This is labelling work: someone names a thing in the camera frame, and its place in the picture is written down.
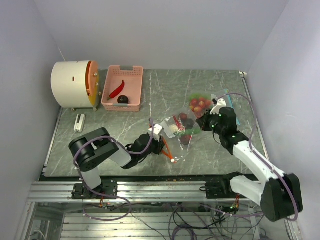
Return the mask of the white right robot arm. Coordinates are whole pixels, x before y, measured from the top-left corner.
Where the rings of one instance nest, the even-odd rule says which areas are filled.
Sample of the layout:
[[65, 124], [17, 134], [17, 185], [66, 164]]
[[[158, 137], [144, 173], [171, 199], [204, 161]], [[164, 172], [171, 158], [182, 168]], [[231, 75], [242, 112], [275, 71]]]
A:
[[220, 186], [221, 194], [226, 198], [235, 194], [246, 197], [259, 205], [271, 222], [296, 221], [303, 211], [299, 178], [293, 173], [286, 174], [257, 152], [251, 140], [238, 130], [236, 121], [237, 115], [231, 107], [222, 107], [217, 113], [207, 110], [196, 121], [204, 132], [218, 136], [220, 145], [245, 164], [257, 179], [250, 180], [239, 172], [227, 174]]

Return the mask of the white fake mushroom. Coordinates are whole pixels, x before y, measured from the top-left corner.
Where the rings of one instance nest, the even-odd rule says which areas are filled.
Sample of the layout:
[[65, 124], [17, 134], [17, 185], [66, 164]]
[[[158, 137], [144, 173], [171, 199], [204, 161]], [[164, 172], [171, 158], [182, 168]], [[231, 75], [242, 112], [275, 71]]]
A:
[[174, 125], [174, 124], [170, 125], [169, 129], [170, 129], [173, 133], [176, 133], [176, 132], [179, 131], [179, 128], [178, 128], [176, 125]]

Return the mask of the orange zip bag with vegetables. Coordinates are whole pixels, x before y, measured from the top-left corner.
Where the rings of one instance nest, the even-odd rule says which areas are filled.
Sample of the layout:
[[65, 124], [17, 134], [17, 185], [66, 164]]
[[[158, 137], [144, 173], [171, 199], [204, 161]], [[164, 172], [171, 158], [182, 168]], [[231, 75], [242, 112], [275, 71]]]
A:
[[[171, 163], [185, 161], [194, 145], [201, 139], [202, 130], [196, 123], [192, 113], [181, 111], [164, 119], [159, 125], [163, 127], [161, 136], [164, 147], [161, 154], [165, 155]], [[172, 132], [170, 125], [176, 125], [178, 132]]]

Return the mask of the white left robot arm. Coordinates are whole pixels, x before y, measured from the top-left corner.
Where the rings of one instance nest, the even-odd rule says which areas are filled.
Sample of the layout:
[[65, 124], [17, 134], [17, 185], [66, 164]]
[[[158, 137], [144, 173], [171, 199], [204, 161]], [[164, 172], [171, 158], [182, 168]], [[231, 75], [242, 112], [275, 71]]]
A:
[[102, 181], [99, 165], [111, 160], [122, 169], [128, 170], [142, 163], [149, 155], [160, 155], [165, 140], [161, 136], [163, 127], [156, 124], [142, 134], [134, 143], [123, 146], [114, 140], [106, 128], [102, 127], [72, 140], [68, 148], [73, 156], [73, 163], [79, 171], [82, 183], [73, 187], [73, 199], [96, 199], [99, 196], [116, 196], [117, 184]]

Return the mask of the red fake chili pepper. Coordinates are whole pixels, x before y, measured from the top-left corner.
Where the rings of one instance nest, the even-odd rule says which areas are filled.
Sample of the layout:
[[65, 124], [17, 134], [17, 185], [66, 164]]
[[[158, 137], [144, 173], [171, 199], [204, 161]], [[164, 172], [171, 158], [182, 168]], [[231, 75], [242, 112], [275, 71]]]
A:
[[123, 91], [124, 87], [125, 87], [125, 81], [122, 80], [121, 84], [113, 92], [109, 94], [107, 100], [111, 100], [117, 97]]

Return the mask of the pink perforated plastic basket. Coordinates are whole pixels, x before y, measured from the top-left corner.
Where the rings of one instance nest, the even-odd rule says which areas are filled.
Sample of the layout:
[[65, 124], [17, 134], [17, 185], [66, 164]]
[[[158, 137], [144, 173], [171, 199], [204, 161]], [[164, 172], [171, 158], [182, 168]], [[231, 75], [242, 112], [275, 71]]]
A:
[[109, 66], [101, 97], [104, 109], [138, 112], [141, 106], [143, 73], [142, 66]]

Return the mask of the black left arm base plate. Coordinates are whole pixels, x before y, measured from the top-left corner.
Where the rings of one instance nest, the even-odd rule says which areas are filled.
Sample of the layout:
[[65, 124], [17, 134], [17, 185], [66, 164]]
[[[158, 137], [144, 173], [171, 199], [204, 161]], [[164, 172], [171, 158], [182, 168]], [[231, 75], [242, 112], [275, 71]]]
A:
[[83, 183], [77, 183], [73, 186], [71, 198], [73, 200], [93, 200], [93, 199], [115, 199], [118, 193], [118, 185], [113, 180], [102, 181], [102, 183], [89, 190]]

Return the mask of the dark purple fake plum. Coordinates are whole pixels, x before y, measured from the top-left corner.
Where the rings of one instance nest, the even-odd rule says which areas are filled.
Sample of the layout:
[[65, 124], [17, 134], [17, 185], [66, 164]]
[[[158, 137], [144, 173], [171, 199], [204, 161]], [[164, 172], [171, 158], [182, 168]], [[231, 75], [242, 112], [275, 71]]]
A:
[[129, 104], [129, 98], [125, 95], [120, 95], [117, 99], [118, 104]]

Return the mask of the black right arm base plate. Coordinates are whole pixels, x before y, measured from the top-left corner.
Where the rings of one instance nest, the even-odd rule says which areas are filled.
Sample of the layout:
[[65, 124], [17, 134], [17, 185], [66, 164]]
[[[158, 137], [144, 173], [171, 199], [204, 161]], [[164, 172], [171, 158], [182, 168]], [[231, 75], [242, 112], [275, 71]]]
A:
[[206, 198], [213, 199], [235, 199], [236, 193], [227, 188], [222, 182], [206, 182], [204, 186], [199, 188], [201, 192], [204, 192]]

